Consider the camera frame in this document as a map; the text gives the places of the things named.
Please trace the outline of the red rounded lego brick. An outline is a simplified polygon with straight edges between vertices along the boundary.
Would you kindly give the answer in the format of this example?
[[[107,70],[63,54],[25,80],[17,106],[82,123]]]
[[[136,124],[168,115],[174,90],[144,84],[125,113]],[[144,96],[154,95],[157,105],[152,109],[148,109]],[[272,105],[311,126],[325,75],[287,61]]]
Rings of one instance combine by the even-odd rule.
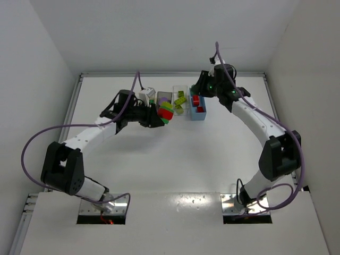
[[[200,105],[200,98],[198,95],[192,96],[192,105],[193,107],[198,107]]]

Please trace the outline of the red green lego stack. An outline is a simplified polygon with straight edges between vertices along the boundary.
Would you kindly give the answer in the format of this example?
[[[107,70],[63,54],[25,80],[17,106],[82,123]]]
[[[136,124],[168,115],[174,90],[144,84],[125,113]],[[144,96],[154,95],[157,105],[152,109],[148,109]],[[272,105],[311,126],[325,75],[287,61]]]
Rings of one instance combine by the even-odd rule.
[[[162,102],[157,111],[157,115],[164,122],[164,124],[168,124],[174,115],[172,104],[167,101]]]

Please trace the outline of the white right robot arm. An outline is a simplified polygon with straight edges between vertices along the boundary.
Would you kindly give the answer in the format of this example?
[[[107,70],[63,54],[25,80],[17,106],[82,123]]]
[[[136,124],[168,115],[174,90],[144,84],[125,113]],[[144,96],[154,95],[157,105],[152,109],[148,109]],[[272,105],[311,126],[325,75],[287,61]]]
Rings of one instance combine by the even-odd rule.
[[[301,136],[257,107],[244,87],[237,87],[234,69],[229,64],[215,64],[211,71],[201,71],[191,87],[201,97],[217,97],[219,103],[238,117],[262,146],[259,170],[236,193],[236,205],[245,208],[259,201],[283,176],[304,167]]]

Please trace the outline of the purple rounded lego brick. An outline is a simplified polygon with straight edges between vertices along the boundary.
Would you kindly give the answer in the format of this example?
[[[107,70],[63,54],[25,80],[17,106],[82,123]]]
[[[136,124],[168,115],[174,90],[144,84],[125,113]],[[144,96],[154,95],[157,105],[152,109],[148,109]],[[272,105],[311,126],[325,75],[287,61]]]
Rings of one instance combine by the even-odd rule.
[[[159,105],[161,105],[162,103],[170,103],[171,101],[166,98],[166,97],[162,97],[160,100],[159,100]]]

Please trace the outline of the lime long lego brick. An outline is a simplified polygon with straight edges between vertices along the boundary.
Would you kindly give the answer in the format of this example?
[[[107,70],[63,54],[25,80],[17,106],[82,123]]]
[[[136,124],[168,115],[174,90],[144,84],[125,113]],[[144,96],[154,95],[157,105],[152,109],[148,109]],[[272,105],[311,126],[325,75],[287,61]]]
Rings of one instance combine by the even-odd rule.
[[[187,102],[187,99],[185,97],[178,98],[174,100],[174,105],[182,105]]]

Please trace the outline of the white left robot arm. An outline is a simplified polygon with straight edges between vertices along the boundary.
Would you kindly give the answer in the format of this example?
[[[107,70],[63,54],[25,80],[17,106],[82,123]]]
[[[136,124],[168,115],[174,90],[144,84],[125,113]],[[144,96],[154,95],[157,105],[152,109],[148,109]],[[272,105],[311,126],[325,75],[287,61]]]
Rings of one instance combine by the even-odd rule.
[[[43,184],[97,205],[114,201],[107,187],[85,176],[84,159],[130,122],[145,128],[165,125],[155,103],[145,104],[133,92],[120,90],[94,124],[62,143],[48,146],[40,176]]]

